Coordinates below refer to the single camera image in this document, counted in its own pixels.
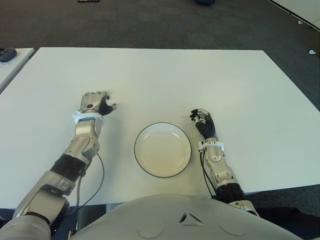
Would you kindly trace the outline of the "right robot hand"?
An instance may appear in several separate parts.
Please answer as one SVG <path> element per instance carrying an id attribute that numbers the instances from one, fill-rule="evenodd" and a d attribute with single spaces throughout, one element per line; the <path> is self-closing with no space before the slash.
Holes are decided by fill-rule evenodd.
<path id="1" fill-rule="evenodd" d="M 189 117 L 205 140 L 217 138 L 215 124 L 208 111 L 203 108 L 193 109 Z"/>

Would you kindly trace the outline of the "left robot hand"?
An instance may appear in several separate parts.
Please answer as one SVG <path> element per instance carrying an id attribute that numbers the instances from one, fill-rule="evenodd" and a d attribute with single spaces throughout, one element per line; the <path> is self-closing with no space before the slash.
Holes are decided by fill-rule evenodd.
<path id="1" fill-rule="evenodd" d="M 107 100 L 110 99 L 108 91 L 86 92 L 80 103 L 79 112 L 81 113 L 97 113 L 106 116 L 117 109 L 117 105 L 113 103 L 108 105 Z"/>

